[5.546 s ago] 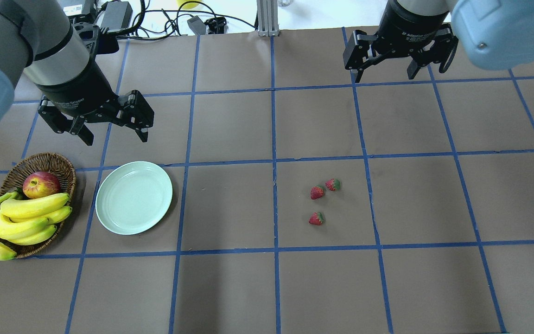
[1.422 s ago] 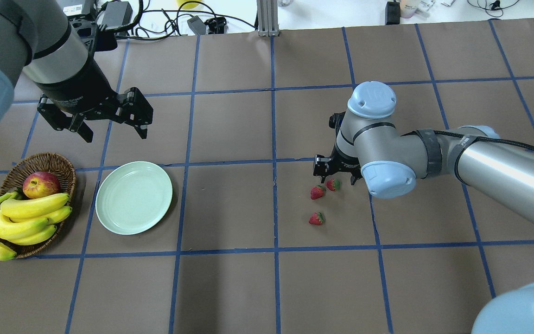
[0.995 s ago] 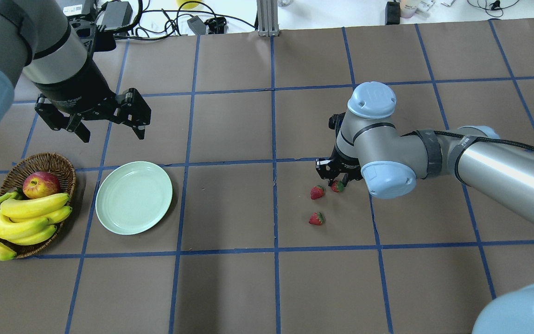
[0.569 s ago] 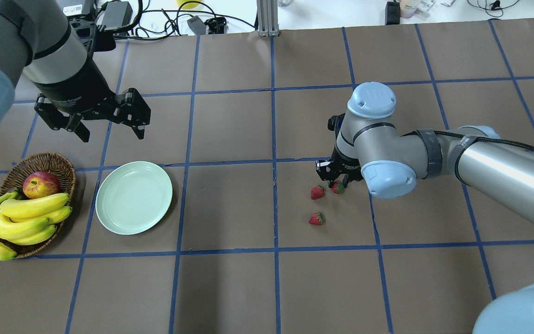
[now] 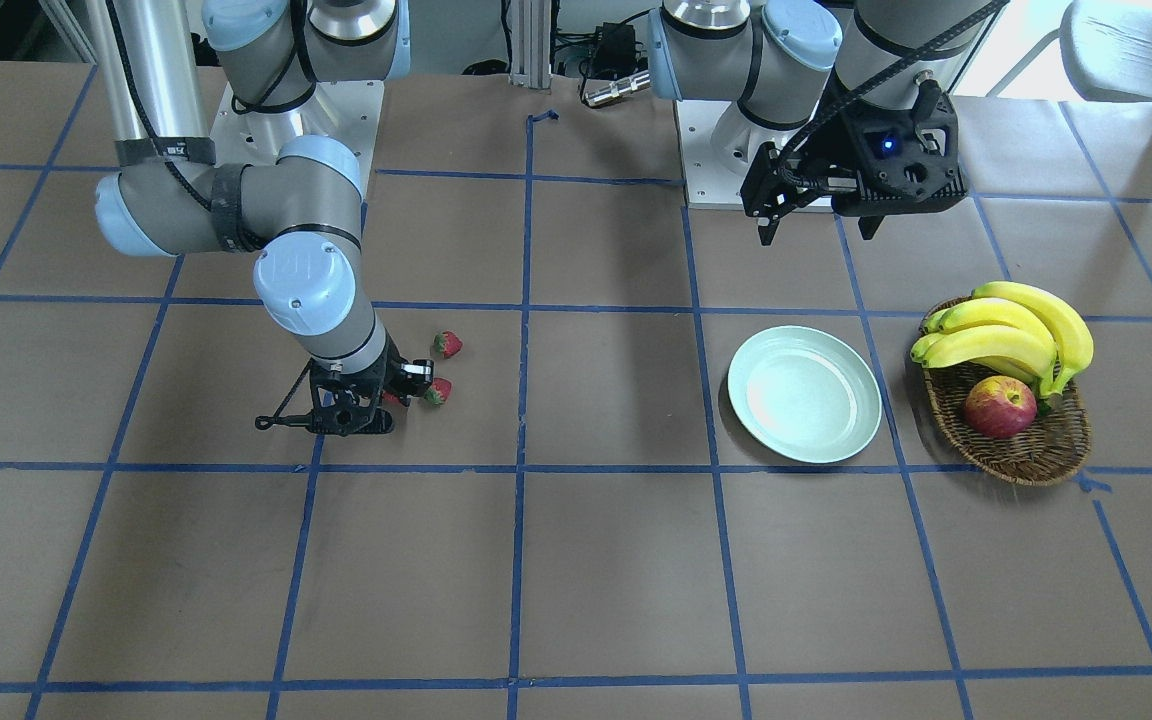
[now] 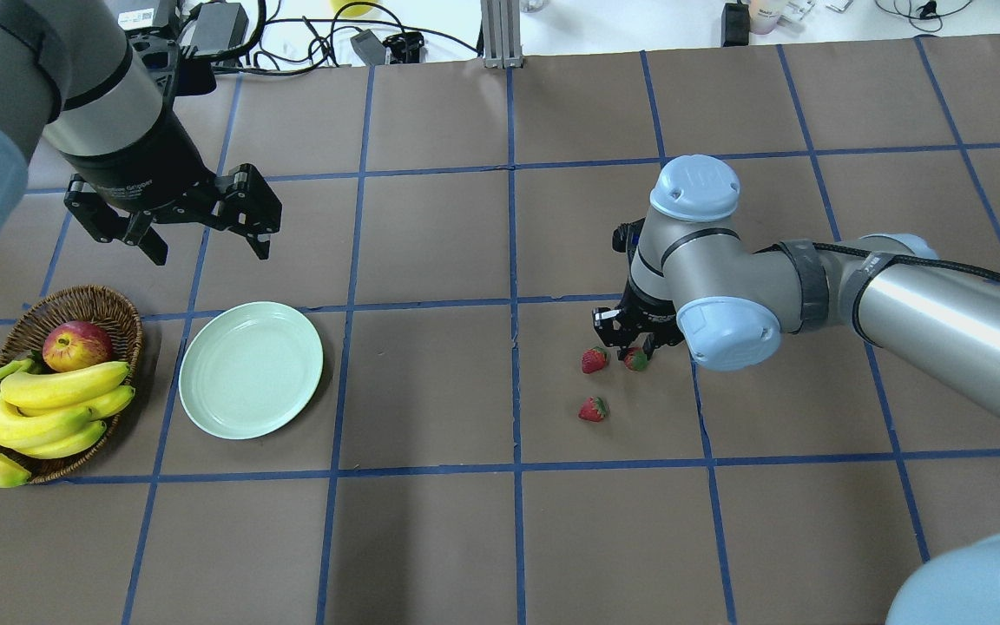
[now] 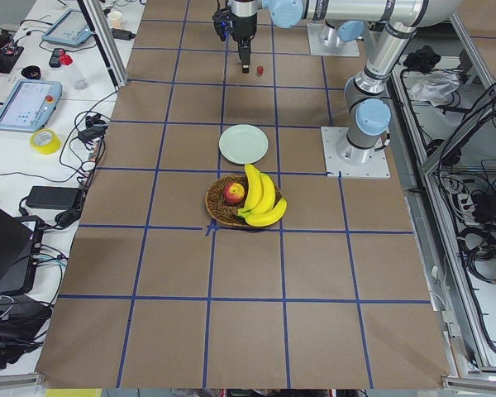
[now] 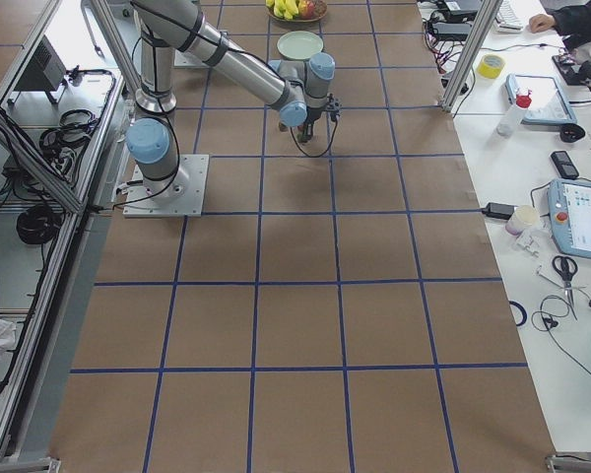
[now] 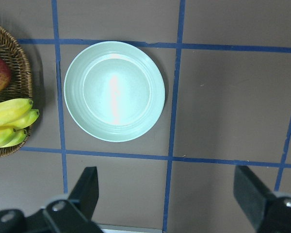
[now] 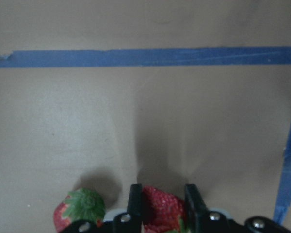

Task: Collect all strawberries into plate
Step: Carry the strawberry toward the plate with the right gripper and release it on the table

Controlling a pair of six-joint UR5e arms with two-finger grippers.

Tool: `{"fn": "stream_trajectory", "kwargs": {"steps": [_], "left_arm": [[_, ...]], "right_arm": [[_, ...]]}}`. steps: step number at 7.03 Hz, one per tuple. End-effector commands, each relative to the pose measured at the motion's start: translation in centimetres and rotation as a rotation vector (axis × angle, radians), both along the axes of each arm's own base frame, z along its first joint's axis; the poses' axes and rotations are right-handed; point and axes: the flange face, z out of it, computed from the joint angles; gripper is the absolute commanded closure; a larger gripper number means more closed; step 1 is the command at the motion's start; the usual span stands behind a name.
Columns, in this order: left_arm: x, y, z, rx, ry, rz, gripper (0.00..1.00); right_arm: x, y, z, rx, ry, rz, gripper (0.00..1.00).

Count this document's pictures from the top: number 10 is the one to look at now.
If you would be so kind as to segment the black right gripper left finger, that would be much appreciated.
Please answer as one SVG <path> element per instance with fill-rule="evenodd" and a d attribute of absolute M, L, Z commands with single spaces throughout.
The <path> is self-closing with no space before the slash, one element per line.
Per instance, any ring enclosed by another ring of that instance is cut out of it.
<path fill-rule="evenodd" d="M 113 220 L 113 233 L 140 233 L 142 231 L 142 185 L 132 184 L 126 212 Z"/>

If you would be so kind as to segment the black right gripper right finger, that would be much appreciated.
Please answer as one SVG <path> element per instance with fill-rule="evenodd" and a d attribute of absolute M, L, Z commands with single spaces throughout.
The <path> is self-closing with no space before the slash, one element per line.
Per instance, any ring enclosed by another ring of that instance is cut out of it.
<path fill-rule="evenodd" d="M 185 185 L 187 224 L 192 233 L 229 233 L 229 219 L 220 209 L 209 209 L 194 184 Z"/>

